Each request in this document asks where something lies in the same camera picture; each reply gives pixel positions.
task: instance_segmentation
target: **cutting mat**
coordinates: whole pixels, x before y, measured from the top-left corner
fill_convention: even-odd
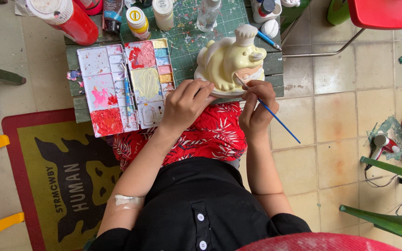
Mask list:
[[[175,25],[169,31],[161,31],[156,26],[153,9],[142,9],[148,18],[151,39],[166,37],[176,86],[185,79],[193,79],[197,66],[197,56],[209,40],[234,37],[234,30],[248,23],[246,8],[242,0],[223,0],[218,25],[211,32],[202,32],[196,27],[198,5],[201,0],[177,0],[173,3]],[[122,16],[120,38],[123,44],[136,41],[126,23],[126,11]]]

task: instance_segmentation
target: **hair dryer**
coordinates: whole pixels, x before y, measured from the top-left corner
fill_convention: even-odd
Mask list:
[[[393,140],[389,139],[384,135],[376,136],[375,139],[373,140],[373,143],[375,143],[376,149],[372,153],[372,156],[370,157],[372,159],[378,160],[383,151],[389,153],[398,153],[400,151],[398,145],[396,145],[396,143]]]

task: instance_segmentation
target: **chef hat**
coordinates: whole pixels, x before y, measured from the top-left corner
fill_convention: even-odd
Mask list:
[[[258,29],[251,25],[238,26],[235,29],[235,43],[241,47],[247,47],[254,44],[254,38],[257,35]]]

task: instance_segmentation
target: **doormat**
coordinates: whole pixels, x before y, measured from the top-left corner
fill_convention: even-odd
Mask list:
[[[73,108],[5,117],[2,128],[33,250],[87,249],[121,175],[112,147]]]

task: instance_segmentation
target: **yellow cap bottle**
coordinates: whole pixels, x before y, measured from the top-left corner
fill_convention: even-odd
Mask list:
[[[137,40],[144,41],[151,37],[148,19],[138,7],[131,7],[126,11],[126,21],[131,33],[133,33]]]

